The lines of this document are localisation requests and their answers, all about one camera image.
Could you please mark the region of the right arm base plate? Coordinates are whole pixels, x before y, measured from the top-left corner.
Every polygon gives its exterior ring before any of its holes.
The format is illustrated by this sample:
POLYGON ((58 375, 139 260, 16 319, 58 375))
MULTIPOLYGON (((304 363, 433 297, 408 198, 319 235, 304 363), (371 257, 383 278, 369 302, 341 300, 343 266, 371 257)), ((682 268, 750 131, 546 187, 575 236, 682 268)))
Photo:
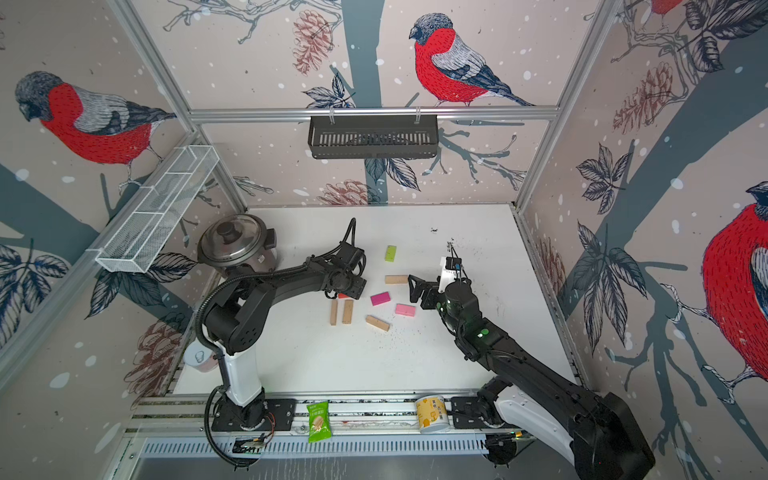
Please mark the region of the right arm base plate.
POLYGON ((459 430, 510 428, 487 399, 480 396, 454 396, 450 399, 453 427, 459 430))

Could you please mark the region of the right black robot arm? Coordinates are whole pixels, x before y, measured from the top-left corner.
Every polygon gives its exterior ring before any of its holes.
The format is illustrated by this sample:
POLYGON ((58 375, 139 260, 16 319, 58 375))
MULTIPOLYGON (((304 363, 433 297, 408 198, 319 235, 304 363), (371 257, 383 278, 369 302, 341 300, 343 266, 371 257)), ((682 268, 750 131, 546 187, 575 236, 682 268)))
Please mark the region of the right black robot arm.
POLYGON ((528 353, 483 316, 469 280, 408 282, 411 302, 436 311, 464 358, 493 373, 477 396, 484 422, 531 433, 581 479, 643 479, 652 470, 654 454, 627 403, 567 380, 528 353))

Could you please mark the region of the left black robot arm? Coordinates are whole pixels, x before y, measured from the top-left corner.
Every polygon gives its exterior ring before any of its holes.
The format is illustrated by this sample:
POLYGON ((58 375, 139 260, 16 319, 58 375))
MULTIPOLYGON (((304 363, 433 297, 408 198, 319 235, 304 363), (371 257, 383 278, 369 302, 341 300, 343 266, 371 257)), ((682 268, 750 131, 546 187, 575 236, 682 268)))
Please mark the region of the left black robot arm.
POLYGON ((216 356, 226 405, 254 416, 265 391, 257 370, 255 345, 272 307, 300 295, 322 292, 353 300, 366 286, 362 248, 347 241, 299 266, 272 273, 248 273, 225 280, 202 301, 195 319, 197 339, 216 356))

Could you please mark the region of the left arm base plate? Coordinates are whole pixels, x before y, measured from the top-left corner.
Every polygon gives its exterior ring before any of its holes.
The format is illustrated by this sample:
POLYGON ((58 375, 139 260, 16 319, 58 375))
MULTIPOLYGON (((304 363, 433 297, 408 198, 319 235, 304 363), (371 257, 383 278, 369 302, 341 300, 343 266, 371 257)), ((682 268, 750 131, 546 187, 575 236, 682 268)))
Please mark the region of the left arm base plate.
POLYGON ((212 416, 214 432, 289 431, 296 411, 295 399, 256 399, 241 407, 228 397, 215 402, 212 416))

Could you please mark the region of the thin wood block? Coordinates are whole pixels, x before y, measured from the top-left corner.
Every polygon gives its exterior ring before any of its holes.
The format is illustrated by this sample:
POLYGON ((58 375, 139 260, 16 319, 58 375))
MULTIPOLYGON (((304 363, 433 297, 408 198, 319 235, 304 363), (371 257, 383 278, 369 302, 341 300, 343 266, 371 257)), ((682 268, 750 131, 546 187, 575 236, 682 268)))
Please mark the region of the thin wood block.
POLYGON ((331 307, 330 307, 330 317, 329 317, 329 323, 331 326, 337 325, 337 319, 338 319, 338 300, 332 299, 331 300, 331 307))

